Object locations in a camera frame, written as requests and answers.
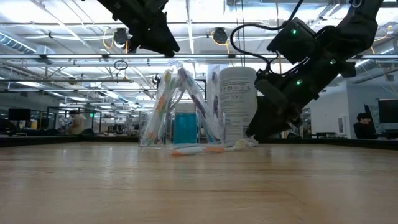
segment computer monitor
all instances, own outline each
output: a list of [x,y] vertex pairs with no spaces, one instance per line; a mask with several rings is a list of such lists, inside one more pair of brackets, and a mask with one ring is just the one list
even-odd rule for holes
[[9,108],[9,121],[30,121],[30,109]]
[[380,123],[398,123],[398,100],[379,100]]

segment table surface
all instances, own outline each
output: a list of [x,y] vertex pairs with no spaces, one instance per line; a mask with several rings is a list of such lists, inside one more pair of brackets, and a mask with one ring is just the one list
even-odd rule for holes
[[396,224],[398,152],[261,145],[170,157],[131,143],[0,149],[0,223]]

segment black cable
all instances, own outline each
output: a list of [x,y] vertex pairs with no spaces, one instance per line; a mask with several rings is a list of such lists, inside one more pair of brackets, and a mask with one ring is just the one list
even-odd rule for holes
[[270,72],[273,72],[273,71],[271,70],[271,62],[272,62],[271,60],[268,60],[267,58],[265,58],[265,57],[263,57],[263,56],[261,56],[261,55],[259,55],[259,54],[255,54],[255,53],[247,52],[247,51],[245,51],[245,50],[241,50],[240,46],[239,46],[239,48],[238,48],[238,47],[235,45],[235,43],[233,42],[233,37],[234,37],[234,35],[235,35],[236,32],[238,32],[240,29],[242,29],[242,28],[244,28],[244,27],[258,27],[258,28],[266,29],[266,30],[280,30],[280,29],[283,29],[283,28],[294,18],[294,15],[295,15],[296,12],[298,11],[298,9],[299,9],[299,7],[301,6],[302,3],[303,3],[303,0],[299,0],[299,1],[298,1],[297,5],[295,6],[295,8],[294,8],[293,12],[291,13],[290,17],[289,17],[282,25],[280,25],[280,26],[277,26],[277,27],[269,27],[269,26],[260,25],[260,24],[257,24],[257,23],[243,24],[243,25],[238,26],[237,28],[235,28],[234,30],[232,30],[231,36],[229,37],[232,47],[233,47],[235,50],[237,50],[238,52],[242,53],[242,54],[252,55],[252,56],[255,56],[255,57],[257,57],[257,58],[263,59],[263,61],[265,61],[266,64],[267,64],[266,70],[268,70],[268,71],[270,71]]
[[[236,5],[236,1],[237,0],[234,0],[235,1],[235,13],[236,13],[236,25],[239,27],[239,22],[238,22],[238,7],[237,7],[237,5]],[[240,35],[239,35],[239,31],[238,31],[238,40],[239,40],[239,49],[241,48],[241,37],[240,37]],[[232,39],[231,39],[231,45],[232,46],[234,46],[234,40],[233,40],[233,36],[232,36]]]
[[[242,24],[244,24],[244,14],[243,14],[243,0],[241,0],[242,9]],[[246,51],[246,39],[244,38],[244,27],[243,27],[243,50]],[[246,56],[243,55],[243,66],[246,66]]]

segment person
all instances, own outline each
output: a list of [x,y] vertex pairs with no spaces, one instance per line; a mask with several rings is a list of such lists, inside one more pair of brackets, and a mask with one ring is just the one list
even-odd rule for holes
[[69,111],[69,116],[72,118],[72,124],[69,126],[68,134],[80,134],[83,131],[84,119],[78,111]]
[[370,115],[359,113],[356,119],[358,122],[354,124],[354,131],[357,139],[377,139],[377,136],[370,125]]

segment white cylindrical container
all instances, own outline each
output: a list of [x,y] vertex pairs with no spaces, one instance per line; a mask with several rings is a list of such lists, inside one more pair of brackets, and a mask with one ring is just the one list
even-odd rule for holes
[[250,67],[230,67],[220,71],[220,114],[226,142],[245,138],[257,110],[256,71]]

